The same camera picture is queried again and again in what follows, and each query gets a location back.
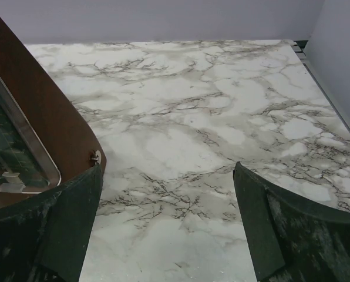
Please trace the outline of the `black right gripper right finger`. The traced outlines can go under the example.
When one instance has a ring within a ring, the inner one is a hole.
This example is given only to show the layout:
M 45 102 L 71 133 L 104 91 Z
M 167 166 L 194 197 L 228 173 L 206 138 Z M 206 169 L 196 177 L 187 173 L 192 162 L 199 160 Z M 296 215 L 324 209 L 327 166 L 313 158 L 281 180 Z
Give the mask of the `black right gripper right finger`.
M 257 281 L 350 281 L 350 212 L 236 163 L 233 182 Z

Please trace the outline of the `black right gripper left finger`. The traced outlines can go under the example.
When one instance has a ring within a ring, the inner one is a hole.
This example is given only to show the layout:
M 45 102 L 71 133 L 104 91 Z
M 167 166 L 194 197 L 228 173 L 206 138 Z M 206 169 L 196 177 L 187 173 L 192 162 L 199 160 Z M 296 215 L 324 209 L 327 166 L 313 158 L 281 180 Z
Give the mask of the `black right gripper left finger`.
M 78 281 L 103 185 L 100 165 L 0 209 L 0 281 Z

